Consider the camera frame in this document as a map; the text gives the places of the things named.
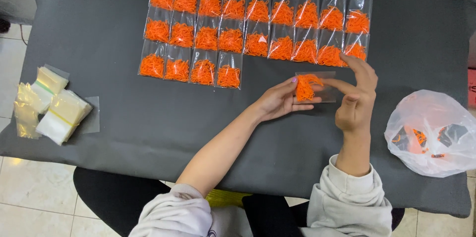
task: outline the hand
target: hand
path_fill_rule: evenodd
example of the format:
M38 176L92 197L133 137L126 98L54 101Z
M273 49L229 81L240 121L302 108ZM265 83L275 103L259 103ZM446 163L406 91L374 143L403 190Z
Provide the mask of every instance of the hand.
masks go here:
M370 134L370 118L374 108L378 77L375 70L365 61L342 53L340 58L354 71L357 86L336 79L322 80L323 83L333 86L345 94L342 106L336 112L336 125L344 134Z
M294 96L298 79L290 78L283 83L269 88L249 109L259 117L259 122L272 120L290 112L306 111L314 108L313 103L322 101L320 97L298 102ZM322 86L313 85L315 92L321 91Z

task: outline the white sweatshirt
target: white sweatshirt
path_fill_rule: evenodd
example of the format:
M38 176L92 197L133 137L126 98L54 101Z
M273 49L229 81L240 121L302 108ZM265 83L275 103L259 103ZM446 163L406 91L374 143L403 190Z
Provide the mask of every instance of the white sweatshirt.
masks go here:
M348 175L329 160L320 183L312 188L306 237L389 237L392 206L372 166L363 177ZM245 210L236 206L210 208L187 184L173 186L144 207L129 237L253 237Z

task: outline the green rubber band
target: green rubber band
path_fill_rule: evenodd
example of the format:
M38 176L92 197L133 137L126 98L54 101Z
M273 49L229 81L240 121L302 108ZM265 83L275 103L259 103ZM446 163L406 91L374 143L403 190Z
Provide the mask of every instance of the green rubber band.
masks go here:
M55 93L53 93L53 91L51 91L50 89L48 89L43 83L39 82L38 80L36 80L35 83L36 83L39 87L45 89L47 92L51 93L52 95L55 94Z

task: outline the black pants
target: black pants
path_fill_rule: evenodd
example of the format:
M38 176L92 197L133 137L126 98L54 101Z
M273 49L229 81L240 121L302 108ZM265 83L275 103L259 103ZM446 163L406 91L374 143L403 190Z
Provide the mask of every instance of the black pants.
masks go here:
M170 188L159 180L106 173L76 167L76 191L84 203L122 237L139 221L144 205ZM255 237L301 236L297 227L306 227L308 203L287 207L284 197L252 195L243 205ZM400 223L405 209L392 210L392 229Z

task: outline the red object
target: red object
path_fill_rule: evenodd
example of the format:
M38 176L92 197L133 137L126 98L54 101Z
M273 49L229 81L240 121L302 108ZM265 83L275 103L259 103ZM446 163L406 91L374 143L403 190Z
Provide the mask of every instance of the red object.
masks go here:
M468 108L476 108L476 69L468 69Z

